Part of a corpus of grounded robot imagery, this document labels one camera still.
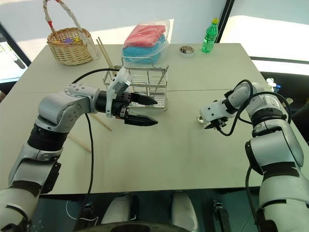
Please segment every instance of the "bottle label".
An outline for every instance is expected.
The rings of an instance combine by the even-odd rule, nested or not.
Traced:
[[[215,41],[217,38],[217,35],[206,35],[207,41]]]

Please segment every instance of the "wicker basket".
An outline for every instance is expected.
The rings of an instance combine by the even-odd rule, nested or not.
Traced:
[[[96,59],[96,50],[90,33],[86,29],[81,28],[73,12],[61,0],[55,1],[58,2],[72,18],[76,28],[65,28],[57,31],[54,29],[52,20],[47,11],[48,1],[49,0],[43,0],[45,19],[52,30],[52,33],[47,38],[47,44],[55,59],[66,65],[83,64]],[[73,42],[65,43],[64,41],[67,38],[72,39]]]

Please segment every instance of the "plastic bag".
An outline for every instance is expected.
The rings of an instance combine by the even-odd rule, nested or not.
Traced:
[[[169,20],[138,24],[127,37],[123,57],[128,62],[157,63],[169,43]]]

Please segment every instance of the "wire basket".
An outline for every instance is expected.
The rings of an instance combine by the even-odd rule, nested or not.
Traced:
[[[90,33],[86,29],[81,28],[73,12],[61,0],[56,0],[56,2],[58,2],[72,18],[76,28],[54,29],[53,22],[47,11],[48,1],[49,0],[43,0],[45,19],[52,30],[52,33],[47,37],[47,44],[55,59],[66,65],[83,64],[96,59],[97,55]],[[66,39],[70,39],[72,42],[65,43]]]
[[[155,67],[153,63],[153,59],[151,59],[151,67],[126,67],[124,66],[124,59],[125,58],[133,58],[133,57],[122,57],[122,66],[116,65],[116,69],[120,69],[125,67],[132,76],[131,85],[126,89],[126,92],[129,93],[138,93],[141,95],[146,95],[154,98],[158,104],[156,105],[141,105],[136,102],[132,102],[129,107],[130,108],[160,108],[163,110],[167,110],[166,108],[166,89],[168,84],[168,68]],[[106,72],[103,83],[106,87],[110,85],[112,81],[112,73]]]

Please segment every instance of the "small round container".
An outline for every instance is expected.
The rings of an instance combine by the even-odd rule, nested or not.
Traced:
[[[192,57],[194,55],[194,48],[190,46],[181,46],[178,52],[183,57]]]

